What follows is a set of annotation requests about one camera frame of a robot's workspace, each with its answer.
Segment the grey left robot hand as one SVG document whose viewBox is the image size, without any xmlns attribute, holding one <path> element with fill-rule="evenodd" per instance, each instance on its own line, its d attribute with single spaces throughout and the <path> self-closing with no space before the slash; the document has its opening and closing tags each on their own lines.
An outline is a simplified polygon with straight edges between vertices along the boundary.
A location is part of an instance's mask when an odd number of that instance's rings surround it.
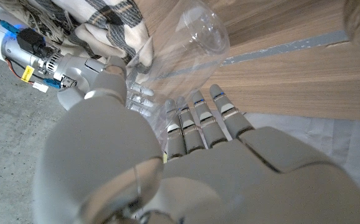
<svg viewBox="0 0 360 224">
<path fill-rule="evenodd" d="M 125 106 L 112 56 L 50 133 L 34 181 L 36 223 L 360 223 L 360 188 L 327 155 L 271 127 L 255 129 L 217 85 L 230 132 L 170 161 Z"/>
</svg>

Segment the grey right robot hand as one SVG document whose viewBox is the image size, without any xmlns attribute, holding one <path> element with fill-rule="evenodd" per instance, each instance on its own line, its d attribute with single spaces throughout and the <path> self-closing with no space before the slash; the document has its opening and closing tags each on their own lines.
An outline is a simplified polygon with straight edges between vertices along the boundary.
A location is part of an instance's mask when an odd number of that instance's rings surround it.
<svg viewBox="0 0 360 224">
<path fill-rule="evenodd" d="M 92 58 L 56 53 L 46 62 L 46 68 L 60 84 L 57 94 L 60 104 L 69 110 L 85 98 L 107 64 Z M 125 81 L 128 89 L 126 107 L 150 117 L 154 103 L 148 97 L 153 96 L 154 91 L 128 78 Z"/>
</svg>

